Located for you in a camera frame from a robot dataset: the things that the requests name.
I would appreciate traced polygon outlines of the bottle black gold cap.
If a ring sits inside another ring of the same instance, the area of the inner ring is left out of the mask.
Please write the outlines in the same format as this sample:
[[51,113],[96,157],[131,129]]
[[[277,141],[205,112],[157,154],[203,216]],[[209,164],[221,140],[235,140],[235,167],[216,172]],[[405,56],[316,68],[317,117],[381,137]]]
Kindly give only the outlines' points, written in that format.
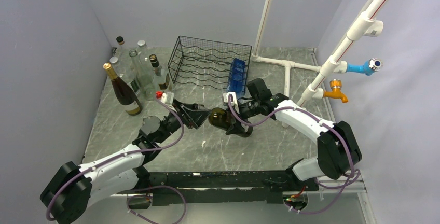
[[172,91],[173,84],[169,71],[160,65],[157,56],[155,54],[151,54],[149,56],[149,61],[151,62],[151,65],[153,67],[153,72],[154,72],[153,83],[156,87],[156,90]]

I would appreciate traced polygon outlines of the blue tinted clear bottle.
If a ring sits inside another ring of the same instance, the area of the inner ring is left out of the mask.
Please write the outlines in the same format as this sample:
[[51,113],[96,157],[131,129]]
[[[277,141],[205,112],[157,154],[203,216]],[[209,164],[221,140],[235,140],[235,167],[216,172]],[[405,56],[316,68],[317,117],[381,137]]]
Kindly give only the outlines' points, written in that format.
[[154,100],[156,98],[156,91],[152,77],[146,66],[140,61],[139,53],[135,49],[131,49],[129,50],[129,57],[133,63],[134,71],[144,97],[149,101]]

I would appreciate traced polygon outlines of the dark wine bottle gold cap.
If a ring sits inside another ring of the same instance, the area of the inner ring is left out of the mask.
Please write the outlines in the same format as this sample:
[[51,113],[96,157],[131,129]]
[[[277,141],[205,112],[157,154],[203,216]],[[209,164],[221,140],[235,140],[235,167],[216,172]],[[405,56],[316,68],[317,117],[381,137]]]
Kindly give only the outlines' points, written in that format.
[[111,80],[115,96],[125,112],[131,116],[138,115],[142,111],[142,106],[131,87],[118,76],[110,63],[104,63],[103,69]]

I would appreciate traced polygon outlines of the clear bottle dark neck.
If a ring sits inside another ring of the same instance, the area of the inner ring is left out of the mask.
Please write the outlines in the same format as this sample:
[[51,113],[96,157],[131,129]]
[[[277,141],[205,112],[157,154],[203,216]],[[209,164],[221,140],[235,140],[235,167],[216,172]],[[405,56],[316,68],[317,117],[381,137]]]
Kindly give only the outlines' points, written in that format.
[[131,89],[134,91],[136,95],[139,95],[140,93],[140,87],[138,85],[138,82],[134,76],[134,73],[129,68],[126,68],[125,65],[121,62],[121,60],[113,56],[109,60],[110,64],[114,68],[117,75],[126,83],[128,84]]

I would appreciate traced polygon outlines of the clear bottle silver cap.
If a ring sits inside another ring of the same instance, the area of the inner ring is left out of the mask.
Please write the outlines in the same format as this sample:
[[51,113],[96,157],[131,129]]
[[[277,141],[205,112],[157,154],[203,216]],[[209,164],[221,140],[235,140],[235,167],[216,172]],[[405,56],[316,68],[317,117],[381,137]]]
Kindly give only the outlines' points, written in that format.
[[137,51],[140,62],[143,64],[150,64],[149,51],[147,48],[146,41],[141,39],[137,42],[137,45],[138,45]]

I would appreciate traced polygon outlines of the clear bottle blue medallion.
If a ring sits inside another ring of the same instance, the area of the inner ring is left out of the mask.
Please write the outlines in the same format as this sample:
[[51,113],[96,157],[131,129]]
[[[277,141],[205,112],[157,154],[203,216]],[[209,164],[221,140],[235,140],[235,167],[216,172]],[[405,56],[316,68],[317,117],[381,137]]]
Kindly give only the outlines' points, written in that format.
[[116,37],[116,42],[118,43],[119,47],[119,58],[121,59],[121,62],[123,63],[123,65],[128,68],[128,69],[132,69],[132,62],[131,62],[131,58],[129,56],[129,47],[125,44],[125,40],[122,36],[117,36]]

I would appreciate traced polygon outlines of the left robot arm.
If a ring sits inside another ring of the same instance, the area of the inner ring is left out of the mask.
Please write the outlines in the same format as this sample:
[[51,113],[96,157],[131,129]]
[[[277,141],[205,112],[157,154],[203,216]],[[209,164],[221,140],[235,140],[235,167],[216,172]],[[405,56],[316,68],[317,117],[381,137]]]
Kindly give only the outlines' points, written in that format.
[[40,195],[46,206],[46,218],[57,223],[72,223],[85,210],[114,193],[133,190],[144,192],[149,186],[145,164],[158,154],[177,144],[174,141],[164,147],[164,142],[177,130],[178,140],[184,128],[198,129],[208,119],[211,110],[202,104],[182,103],[173,100],[170,105],[158,100],[168,110],[163,119],[156,116],[144,118],[137,138],[122,150],[102,159],[80,165],[69,161],[63,164]]

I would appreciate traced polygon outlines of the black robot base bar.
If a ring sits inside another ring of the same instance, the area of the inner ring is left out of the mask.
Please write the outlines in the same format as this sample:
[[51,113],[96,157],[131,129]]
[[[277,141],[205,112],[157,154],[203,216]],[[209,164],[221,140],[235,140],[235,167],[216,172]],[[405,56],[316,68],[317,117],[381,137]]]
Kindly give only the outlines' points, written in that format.
[[284,170],[147,172],[126,193],[145,193],[152,206],[178,203],[266,202],[282,204],[289,193],[318,191],[314,179],[300,181]]

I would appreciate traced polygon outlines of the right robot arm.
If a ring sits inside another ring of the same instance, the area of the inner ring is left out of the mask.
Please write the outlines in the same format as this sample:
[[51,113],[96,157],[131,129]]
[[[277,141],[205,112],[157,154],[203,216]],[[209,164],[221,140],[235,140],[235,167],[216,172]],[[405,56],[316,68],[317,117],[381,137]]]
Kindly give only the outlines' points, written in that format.
[[286,184],[292,190],[299,190],[306,180],[326,176],[336,180],[343,175],[355,176],[354,166],[362,159],[359,146],[350,125],[320,118],[296,105],[282,93],[272,94],[261,78],[250,81],[247,89],[251,99],[239,103],[235,92],[223,94],[232,124],[249,128],[253,124],[247,119],[263,115],[266,120],[273,119],[293,127],[308,137],[317,146],[317,155],[302,159],[287,169]]

